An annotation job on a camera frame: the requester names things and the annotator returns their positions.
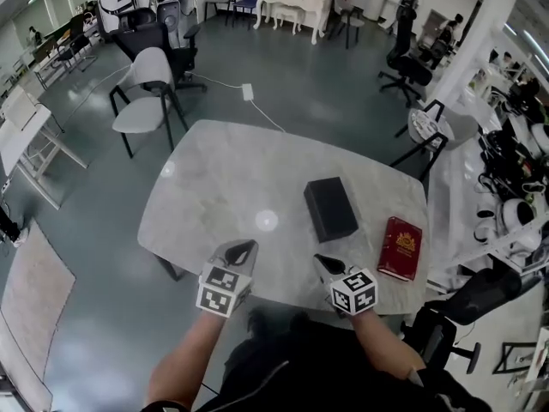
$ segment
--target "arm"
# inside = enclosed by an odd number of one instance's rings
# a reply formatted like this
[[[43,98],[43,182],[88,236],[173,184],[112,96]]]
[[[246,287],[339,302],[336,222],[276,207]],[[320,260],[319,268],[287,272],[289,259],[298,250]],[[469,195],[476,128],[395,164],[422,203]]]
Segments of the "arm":
[[[378,371],[406,379],[412,370],[425,369],[419,354],[395,336],[373,310],[352,317],[351,323],[366,357]]]
[[[226,319],[202,312],[178,347],[154,369],[146,404],[161,400],[190,410]]]

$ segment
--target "black box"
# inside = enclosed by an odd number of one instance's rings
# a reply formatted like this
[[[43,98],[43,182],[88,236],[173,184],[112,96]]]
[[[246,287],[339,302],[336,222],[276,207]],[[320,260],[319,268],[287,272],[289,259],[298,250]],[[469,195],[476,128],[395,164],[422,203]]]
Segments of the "black box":
[[[309,182],[304,194],[318,242],[347,237],[359,228],[339,177]]]

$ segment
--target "shoe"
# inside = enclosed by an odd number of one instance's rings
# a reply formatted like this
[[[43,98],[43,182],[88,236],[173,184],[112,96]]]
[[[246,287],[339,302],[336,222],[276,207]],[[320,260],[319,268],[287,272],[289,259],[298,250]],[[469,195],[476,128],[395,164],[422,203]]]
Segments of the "shoe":
[[[13,242],[14,246],[15,246],[15,249],[17,247],[19,247],[20,245],[22,245],[25,241],[27,241],[27,238],[28,238],[28,229],[26,227],[24,227],[19,232],[19,236],[17,237],[17,239]]]

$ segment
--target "gold emblem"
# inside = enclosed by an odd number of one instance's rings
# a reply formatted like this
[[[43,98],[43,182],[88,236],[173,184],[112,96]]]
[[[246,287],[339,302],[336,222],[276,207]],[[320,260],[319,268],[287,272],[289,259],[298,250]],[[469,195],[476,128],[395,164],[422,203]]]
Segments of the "gold emblem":
[[[415,251],[415,240],[408,232],[399,233],[396,238],[396,244],[407,251]]]

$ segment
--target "marble table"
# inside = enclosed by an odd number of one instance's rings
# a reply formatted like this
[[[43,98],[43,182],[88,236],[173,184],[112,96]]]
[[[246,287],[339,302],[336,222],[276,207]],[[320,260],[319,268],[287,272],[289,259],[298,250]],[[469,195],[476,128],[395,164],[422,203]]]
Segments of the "marble table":
[[[341,178],[359,230],[319,244],[303,192],[307,182],[330,177]],[[275,216],[265,217],[266,210]],[[423,230],[413,282],[376,271],[391,216]],[[379,314],[415,312],[424,303],[430,246],[427,204],[418,180],[326,143],[201,120],[162,169],[138,240],[176,268],[198,275],[218,245],[235,239],[259,243],[252,291],[258,297],[331,310],[312,264],[313,255],[321,253],[375,274]]]

